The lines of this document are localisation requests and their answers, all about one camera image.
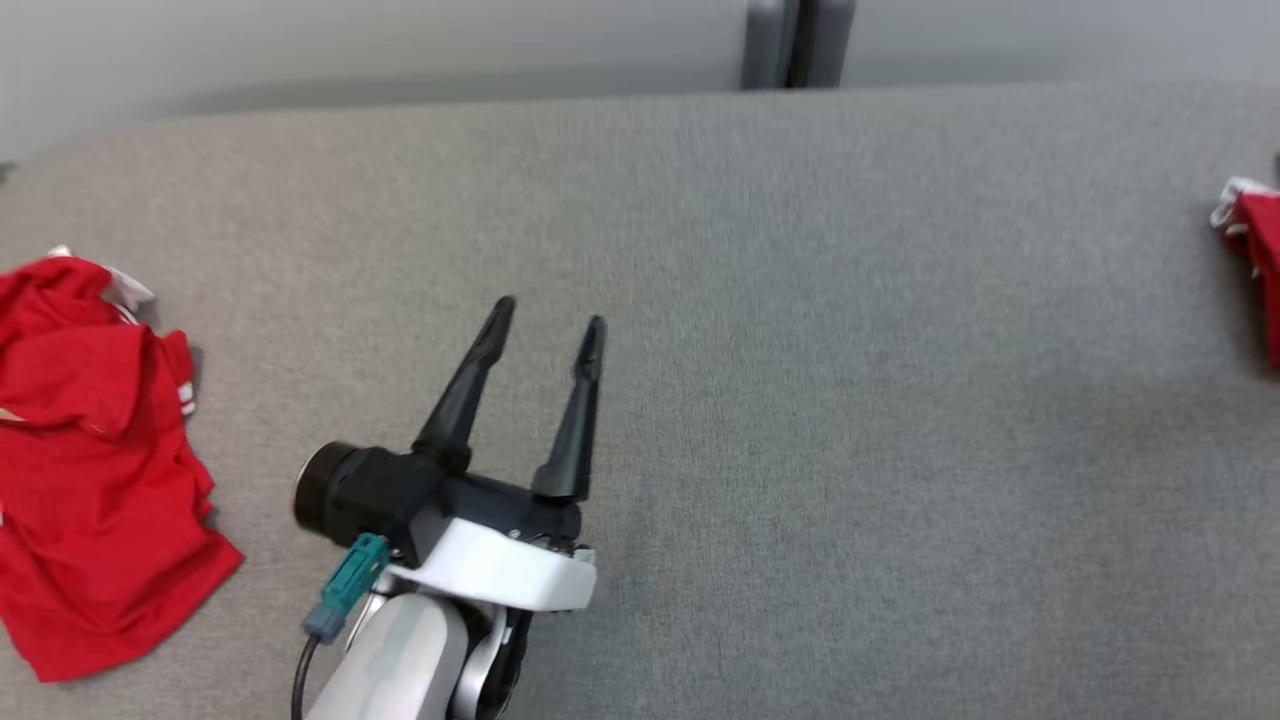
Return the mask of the red shorts with white stripes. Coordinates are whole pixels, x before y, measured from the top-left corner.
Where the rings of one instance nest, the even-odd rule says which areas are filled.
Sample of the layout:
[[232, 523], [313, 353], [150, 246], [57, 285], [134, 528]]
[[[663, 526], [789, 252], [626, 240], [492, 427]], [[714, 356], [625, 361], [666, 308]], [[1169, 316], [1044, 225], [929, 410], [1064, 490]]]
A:
[[1280, 372], [1280, 190], [1243, 176], [1224, 186], [1210, 227], [1260, 282], [1270, 366]]

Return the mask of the red Bulls t-shirt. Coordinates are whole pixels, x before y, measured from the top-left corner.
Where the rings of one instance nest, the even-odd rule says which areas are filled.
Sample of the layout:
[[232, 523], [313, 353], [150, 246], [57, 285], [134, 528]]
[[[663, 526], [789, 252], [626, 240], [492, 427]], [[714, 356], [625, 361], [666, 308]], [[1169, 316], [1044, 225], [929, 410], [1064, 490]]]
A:
[[241, 566], [187, 436], [184, 333], [58, 246], [0, 275], [0, 621], [42, 683], [142, 659]]

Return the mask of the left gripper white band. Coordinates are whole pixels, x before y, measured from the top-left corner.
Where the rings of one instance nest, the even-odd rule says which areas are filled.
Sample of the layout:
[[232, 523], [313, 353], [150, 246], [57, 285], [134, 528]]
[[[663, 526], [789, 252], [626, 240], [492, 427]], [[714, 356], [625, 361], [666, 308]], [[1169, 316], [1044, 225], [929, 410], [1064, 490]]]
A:
[[[490, 369], [500, 360], [516, 297], [500, 297], [411, 445], [451, 473], [472, 459], [470, 436]], [[425, 591], [531, 612], [589, 606], [594, 552], [579, 543], [589, 498], [607, 323], [593, 316], [571, 364], [572, 389], [531, 491], [492, 478], [447, 478], [413, 520], [416, 560], [385, 571]]]

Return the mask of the grey partition post with feet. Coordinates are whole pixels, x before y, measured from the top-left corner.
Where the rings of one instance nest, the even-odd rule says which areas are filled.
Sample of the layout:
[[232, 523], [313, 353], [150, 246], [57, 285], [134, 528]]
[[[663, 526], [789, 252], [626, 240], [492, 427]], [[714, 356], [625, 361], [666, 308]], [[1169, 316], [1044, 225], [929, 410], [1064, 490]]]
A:
[[740, 87], [837, 88], [858, 0], [751, 0]]

